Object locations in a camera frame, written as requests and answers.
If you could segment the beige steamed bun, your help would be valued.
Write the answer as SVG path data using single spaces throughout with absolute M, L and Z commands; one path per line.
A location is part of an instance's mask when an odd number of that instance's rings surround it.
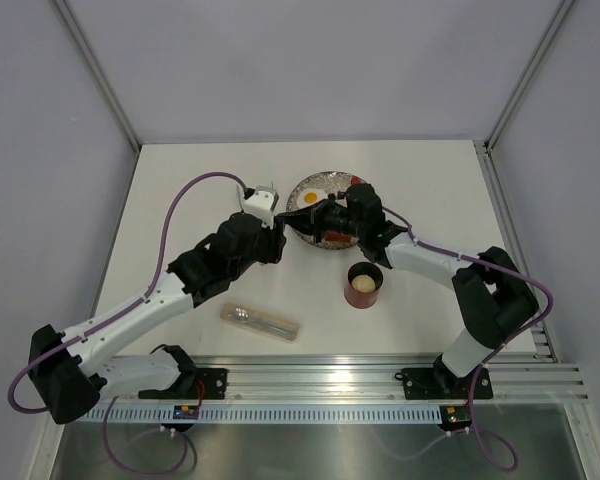
M 372 293 L 377 289 L 375 280 L 370 275 L 366 274 L 357 275 L 353 278 L 351 280 L 351 286 L 354 290 L 363 294 Z

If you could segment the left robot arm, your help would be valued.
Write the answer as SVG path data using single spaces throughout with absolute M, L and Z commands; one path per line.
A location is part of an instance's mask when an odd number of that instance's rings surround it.
M 150 293 L 124 302 L 118 312 L 63 332 L 50 325 L 36 331 L 28 376 L 54 422 L 73 422 L 100 400 L 115 396 L 197 397 L 197 367 L 180 346 L 124 358 L 119 352 L 162 323 L 223 294 L 252 265 L 278 263 L 285 243 L 281 221 L 265 227 L 252 215 L 235 213 L 172 261 Z

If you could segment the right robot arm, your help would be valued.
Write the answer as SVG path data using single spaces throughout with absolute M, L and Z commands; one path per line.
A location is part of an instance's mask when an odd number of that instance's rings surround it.
M 473 391 L 472 378 L 487 357 L 516 337 L 538 312 L 530 279 L 499 247 L 466 255 L 417 238 L 406 220 L 389 219 L 392 211 L 367 184 L 349 188 L 343 197 L 343 204 L 331 195 L 276 219 L 315 241 L 329 234 L 352 237 L 369 262 L 449 288 L 463 330 L 414 384 L 438 398 L 451 399 Z

